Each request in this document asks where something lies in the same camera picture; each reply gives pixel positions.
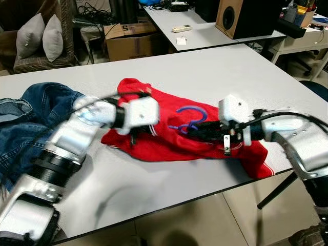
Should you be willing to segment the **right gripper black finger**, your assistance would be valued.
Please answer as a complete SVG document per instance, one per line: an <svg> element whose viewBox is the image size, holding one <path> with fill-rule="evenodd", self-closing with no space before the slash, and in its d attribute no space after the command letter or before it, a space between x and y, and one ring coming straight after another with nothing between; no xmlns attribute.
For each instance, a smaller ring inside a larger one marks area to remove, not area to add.
<svg viewBox="0 0 328 246"><path fill-rule="evenodd" d="M222 143L223 135L222 134L192 134L190 133L190 139L194 141L200 141L205 143Z"/></svg>
<svg viewBox="0 0 328 246"><path fill-rule="evenodd" d="M200 122L187 129L187 134L226 134L227 128L222 122Z"/></svg>

